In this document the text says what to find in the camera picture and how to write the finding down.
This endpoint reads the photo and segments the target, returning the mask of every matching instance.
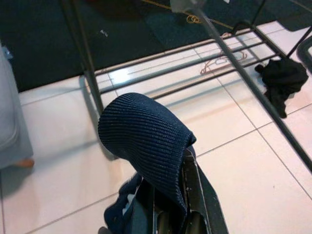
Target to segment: white tile floor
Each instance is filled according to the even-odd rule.
[[[260,27],[288,51],[304,30],[288,32],[278,23]],[[256,43],[253,34],[240,38]],[[228,40],[231,48],[241,44]],[[116,85],[219,50],[201,46],[98,77],[100,87]],[[263,46],[258,56],[270,55]],[[102,96],[107,105],[127,92],[150,96],[202,79],[196,66]],[[205,77],[220,72],[211,66]],[[263,90],[253,67],[247,71]],[[0,234],[96,234],[103,211],[133,173],[124,160],[99,145],[87,87],[72,78],[20,94],[34,148],[33,170],[1,171]],[[287,102],[285,123],[312,155],[312,80]],[[237,73],[219,77],[158,100],[196,135],[198,162],[214,186],[231,234],[312,233],[312,175],[304,167]]]

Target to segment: navy knit fabric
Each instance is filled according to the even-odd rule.
[[[179,174],[183,151],[196,138],[174,114],[144,95],[124,94],[105,108],[98,135],[110,152],[130,161],[186,215]]]

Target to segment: gray fabric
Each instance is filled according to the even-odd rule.
[[[32,156],[33,150],[12,67],[2,50],[0,50],[0,129],[0,168]]]

